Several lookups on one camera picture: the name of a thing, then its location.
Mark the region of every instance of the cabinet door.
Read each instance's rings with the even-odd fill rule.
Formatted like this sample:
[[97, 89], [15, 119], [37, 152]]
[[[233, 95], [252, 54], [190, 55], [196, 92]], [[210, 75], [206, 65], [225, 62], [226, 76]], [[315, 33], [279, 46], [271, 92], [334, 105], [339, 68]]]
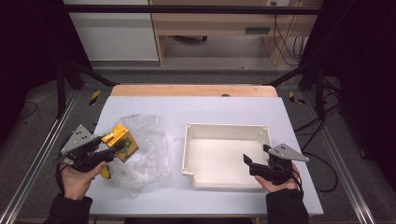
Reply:
[[[144, 0], [64, 0], [65, 4], [147, 5]], [[70, 13], [91, 61], [158, 61], [150, 14]]]

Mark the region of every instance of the black sleeve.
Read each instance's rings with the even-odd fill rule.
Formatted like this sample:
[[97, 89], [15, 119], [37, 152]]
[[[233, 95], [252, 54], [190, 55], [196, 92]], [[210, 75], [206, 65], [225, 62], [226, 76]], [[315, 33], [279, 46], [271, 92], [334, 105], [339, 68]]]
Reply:
[[86, 224], [90, 219], [92, 199], [84, 197], [82, 201], [65, 198], [58, 194], [49, 210], [44, 224]]
[[297, 189], [282, 189], [266, 196], [268, 224], [307, 224], [309, 215], [303, 194]]

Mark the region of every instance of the yellow box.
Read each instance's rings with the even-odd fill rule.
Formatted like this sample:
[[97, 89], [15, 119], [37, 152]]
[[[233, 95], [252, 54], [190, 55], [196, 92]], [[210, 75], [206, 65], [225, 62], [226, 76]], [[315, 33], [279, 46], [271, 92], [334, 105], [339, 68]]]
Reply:
[[122, 124], [118, 124], [110, 133], [102, 137], [102, 141], [109, 147], [114, 147], [119, 141], [126, 139], [125, 148], [116, 153], [117, 157], [126, 162], [139, 149], [132, 134]]

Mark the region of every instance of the plastic bag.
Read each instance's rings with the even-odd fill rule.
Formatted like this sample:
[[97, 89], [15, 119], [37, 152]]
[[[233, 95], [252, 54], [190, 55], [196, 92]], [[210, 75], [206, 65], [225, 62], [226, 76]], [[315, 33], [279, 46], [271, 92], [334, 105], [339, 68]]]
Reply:
[[115, 158], [108, 164], [110, 181], [135, 196], [147, 184], [169, 179], [169, 152], [174, 143], [157, 117], [137, 114], [120, 118], [115, 125], [119, 123], [131, 132], [139, 149], [125, 163]]

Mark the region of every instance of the white tray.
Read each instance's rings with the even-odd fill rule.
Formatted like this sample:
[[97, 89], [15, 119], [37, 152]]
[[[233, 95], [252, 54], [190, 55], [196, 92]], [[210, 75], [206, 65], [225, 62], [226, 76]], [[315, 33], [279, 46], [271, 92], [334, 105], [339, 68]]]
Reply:
[[196, 188], [261, 189], [243, 154], [268, 164], [263, 144], [271, 146], [266, 126], [187, 124], [182, 174]]

